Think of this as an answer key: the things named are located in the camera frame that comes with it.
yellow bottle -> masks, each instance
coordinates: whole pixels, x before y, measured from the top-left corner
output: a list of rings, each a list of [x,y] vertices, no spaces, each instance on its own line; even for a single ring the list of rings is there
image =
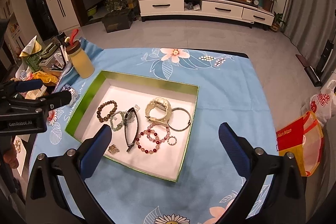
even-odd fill
[[[75,40],[72,45],[67,46],[66,52],[80,77],[88,78],[92,75],[95,68],[85,51],[81,48],[78,40]]]

yellow cloth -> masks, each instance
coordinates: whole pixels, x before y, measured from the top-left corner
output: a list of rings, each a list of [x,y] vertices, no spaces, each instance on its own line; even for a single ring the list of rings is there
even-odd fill
[[[25,46],[25,48],[20,53],[20,57],[26,57],[42,50],[42,46],[37,42],[36,37],[37,35],[32,40],[30,40],[27,46]]]

curtain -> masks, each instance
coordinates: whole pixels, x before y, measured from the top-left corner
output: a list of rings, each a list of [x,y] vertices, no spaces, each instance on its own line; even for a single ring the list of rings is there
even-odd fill
[[[284,34],[309,65],[316,67],[328,39],[334,38],[336,0],[292,0]],[[336,69],[336,48],[322,75],[325,82]]]

blue tablecloth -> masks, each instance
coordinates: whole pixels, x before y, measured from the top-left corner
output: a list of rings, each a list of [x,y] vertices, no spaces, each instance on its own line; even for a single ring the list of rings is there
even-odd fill
[[[269,154],[277,154],[271,113],[248,58],[184,50],[190,57],[181,54],[179,63],[174,63],[171,58],[161,60],[165,56],[162,52],[167,51],[164,49],[102,50],[85,39],[81,42],[94,64],[95,72],[82,79],[72,68],[62,78],[58,90],[68,83],[83,95],[101,70],[199,86],[189,146],[176,183],[141,174],[106,158],[101,159],[94,175],[85,181],[116,223],[214,223],[245,181],[237,174],[218,139],[218,127],[222,122],[228,122],[236,134],[245,137],[253,147],[259,146]],[[77,105],[78,102],[72,108],[57,109],[48,120],[48,131],[37,135],[30,171],[39,153],[63,155],[68,149],[80,145],[64,131]],[[251,215],[262,205],[270,182],[268,177]],[[61,185],[70,208],[81,216],[63,178]]]

tv stand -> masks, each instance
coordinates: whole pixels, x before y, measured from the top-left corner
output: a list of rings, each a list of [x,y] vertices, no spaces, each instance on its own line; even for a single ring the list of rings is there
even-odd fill
[[[252,28],[262,23],[264,30],[273,23],[274,15],[243,0],[195,0],[200,10],[186,10],[184,0],[138,0],[142,21],[147,19],[190,18],[221,21],[231,19],[246,22]]]

